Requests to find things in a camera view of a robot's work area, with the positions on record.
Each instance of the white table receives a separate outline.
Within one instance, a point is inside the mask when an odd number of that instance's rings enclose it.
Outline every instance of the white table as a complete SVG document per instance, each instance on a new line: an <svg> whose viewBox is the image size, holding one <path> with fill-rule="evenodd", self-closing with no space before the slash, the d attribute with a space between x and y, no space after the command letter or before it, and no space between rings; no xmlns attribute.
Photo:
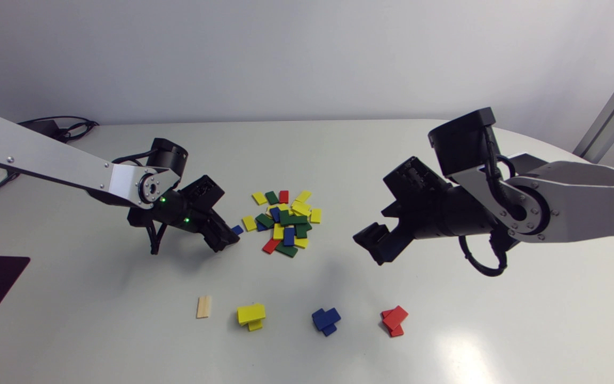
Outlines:
<svg viewBox="0 0 614 384"><path fill-rule="evenodd" d="M480 275L455 238L414 241L379 267L352 235L392 201L382 182L411 155L439 171L426 137L439 120L101 126L76 146L106 159L154 137L188 149L182 185L207 173L231 226L264 210L258 190L312 191L324 210L294 259L243 233L221 253L169 229L160 255L127 209L19 178L0 191L0 255L32 261L0 305L0 383L614 382L614 238L521 244L502 277ZM497 130L502 153L574 160ZM486 236L473 253L495 265ZM212 316L196 320L197 298ZM266 306L248 332L236 307ZM383 309L410 314L391 339ZM343 316L325 338L310 314Z"/></svg>

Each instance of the white wall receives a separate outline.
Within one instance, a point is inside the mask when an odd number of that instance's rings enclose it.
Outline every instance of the white wall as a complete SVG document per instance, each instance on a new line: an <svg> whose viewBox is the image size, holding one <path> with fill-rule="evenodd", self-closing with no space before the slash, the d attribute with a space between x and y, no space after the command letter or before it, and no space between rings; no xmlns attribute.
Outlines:
<svg viewBox="0 0 614 384"><path fill-rule="evenodd" d="M614 90L614 0L0 0L0 116L453 118L572 150Z"/></svg>

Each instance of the green block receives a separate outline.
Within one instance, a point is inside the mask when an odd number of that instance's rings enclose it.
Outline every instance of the green block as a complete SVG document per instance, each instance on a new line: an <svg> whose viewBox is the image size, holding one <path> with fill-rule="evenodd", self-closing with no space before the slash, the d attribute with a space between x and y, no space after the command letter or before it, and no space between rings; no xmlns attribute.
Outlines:
<svg viewBox="0 0 614 384"><path fill-rule="evenodd" d="M283 253L283 255L290 256L292 258L294 258L295 254L297 253L297 248L294 246L285 246L283 244L277 245L276 250Z"/></svg>
<svg viewBox="0 0 614 384"><path fill-rule="evenodd" d="M273 204L278 204L278 197L276 197L276 194L273 192L273 190L271 192L267 192L265 194L266 197L266 201L269 202L269 204L273 205Z"/></svg>
<svg viewBox="0 0 614 384"><path fill-rule="evenodd" d="M258 214L258 216L255 217L255 220L262 223L262 225L266 226L267 228L273 228L273 220L264 213Z"/></svg>
<svg viewBox="0 0 614 384"><path fill-rule="evenodd" d="M288 211L281 211L278 214L278 217L280 218L280 222L282 226L292 226L296 224L309 224L309 220L307 219L307 216L290 216Z"/></svg>
<svg viewBox="0 0 614 384"><path fill-rule="evenodd" d="M278 212L278 218L282 226L287 226L290 221L290 213L288 211Z"/></svg>
<svg viewBox="0 0 614 384"><path fill-rule="evenodd" d="M295 238L307 238L307 225L298 224L295 226Z"/></svg>

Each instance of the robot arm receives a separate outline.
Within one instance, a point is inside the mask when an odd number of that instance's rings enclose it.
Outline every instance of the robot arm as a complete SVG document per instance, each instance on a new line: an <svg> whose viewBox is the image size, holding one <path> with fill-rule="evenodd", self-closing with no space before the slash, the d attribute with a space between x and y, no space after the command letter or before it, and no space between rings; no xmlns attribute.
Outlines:
<svg viewBox="0 0 614 384"><path fill-rule="evenodd" d="M167 226L201 233L215 251L239 237L212 209L224 195L206 175L182 190L175 190L188 158L186 150L165 139L155 139L145 166L105 161L0 117L0 168L87 190L110 205L130 207L127 220L145 227L151 253L157 254ZM153 221L163 223L156 232Z"/></svg>
<svg viewBox="0 0 614 384"><path fill-rule="evenodd" d="M564 243L614 236L614 169L603 165L546 163L523 154L499 153L490 108L480 109L429 133L444 177L416 157L383 179L395 202L383 210L399 218L388 231L373 223L354 236L374 260L392 262L414 239L458 236L466 258L481 273L500 275L506 251L520 241ZM502 178L497 161L509 165ZM465 236L490 233L498 268L480 265Z"/></svg>

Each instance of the red block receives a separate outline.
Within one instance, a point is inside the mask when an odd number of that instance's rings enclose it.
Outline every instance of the red block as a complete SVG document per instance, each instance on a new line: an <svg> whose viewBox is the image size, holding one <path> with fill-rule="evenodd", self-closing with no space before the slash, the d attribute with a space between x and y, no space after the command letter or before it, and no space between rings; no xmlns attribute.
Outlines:
<svg viewBox="0 0 614 384"><path fill-rule="evenodd" d="M276 246L281 243L281 240L274 240L273 238L262 247L262 250L271 255L271 252L276 249Z"/></svg>
<svg viewBox="0 0 614 384"><path fill-rule="evenodd" d="M404 334L404 330L402 330L402 326L398 326L394 330L390 331L390 337L394 338L395 336L402 336Z"/></svg>
<svg viewBox="0 0 614 384"><path fill-rule="evenodd" d="M287 190L281 190L278 193L278 202L279 204L288 204L288 191Z"/></svg>
<svg viewBox="0 0 614 384"><path fill-rule="evenodd" d="M385 320L385 318L390 314L390 312L392 312L392 309L388 309L387 311L381 312L381 316L383 316L383 320ZM404 334L404 330L402 329L401 325L398 325L397 328L395 328L394 330L390 330L390 327L388 325L385 325L385 327L387 328L387 331L390 333L391 338L394 338L395 336L402 336Z"/></svg>
<svg viewBox="0 0 614 384"><path fill-rule="evenodd" d="M397 328L409 314L400 306L396 306L385 318L383 324L387 326L388 330L394 330Z"/></svg>

